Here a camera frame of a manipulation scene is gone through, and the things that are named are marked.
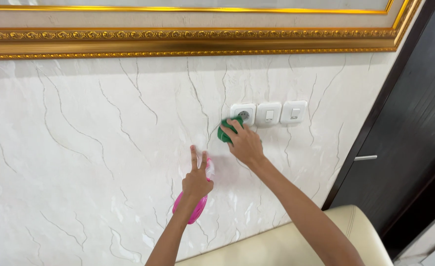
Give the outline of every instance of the framed picture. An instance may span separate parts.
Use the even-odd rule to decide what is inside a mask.
[[[0,60],[396,51],[420,1],[0,0]]]

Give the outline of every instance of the dark wooden door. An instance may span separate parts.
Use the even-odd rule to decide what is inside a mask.
[[[383,235],[435,166],[435,10],[331,208],[355,204]]]

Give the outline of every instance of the pink spray bottle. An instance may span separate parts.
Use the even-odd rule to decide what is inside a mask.
[[[206,160],[206,179],[209,181],[211,180],[211,176],[214,175],[214,164],[213,161],[208,158]],[[175,213],[176,208],[178,207],[178,203],[180,202],[180,199],[182,198],[183,191],[178,195],[178,197],[175,200],[175,203],[173,204],[172,213]],[[194,223],[198,217],[203,212],[204,206],[206,205],[206,201],[208,201],[208,195],[204,196],[196,205],[196,208],[194,209],[193,213],[191,214],[190,220],[188,221],[188,224]]]

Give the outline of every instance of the hand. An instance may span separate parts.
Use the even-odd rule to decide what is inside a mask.
[[[196,206],[202,197],[213,190],[214,182],[206,179],[207,154],[203,151],[203,160],[198,168],[198,157],[194,145],[191,149],[191,172],[186,174],[182,180],[183,196],[185,200],[190,200]]]
[[[250,130],[246,124],[242,127],[237,120],[227,119],[227,123],[237,130],[237,134],[223,125],[221,125],[221,129],[231,138],[232,144],[227,143],[227,145],[229,145],[229,150],[239,161],[248,167],[252,167],[266,159],[265,155],[263,155],[262,142],[257,133]]]

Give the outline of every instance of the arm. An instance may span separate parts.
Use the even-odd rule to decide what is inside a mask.
[[[229,150],[277,196],[291,220],[326,266],[363,266],[357,250],[339,228],[263,155],[260,137],[244,124],[228,119],[237,130],[221,125],[231,138]]]
[[[203,152],[201,167],[194,146],[191,146],[191,172],[182,181],[183,195],[170,222],[157,241],[145,266],[172,266],[180,246],[186,224],[190,220],[196,205],[214,186],[213,181],[206,180],[206,152]]]

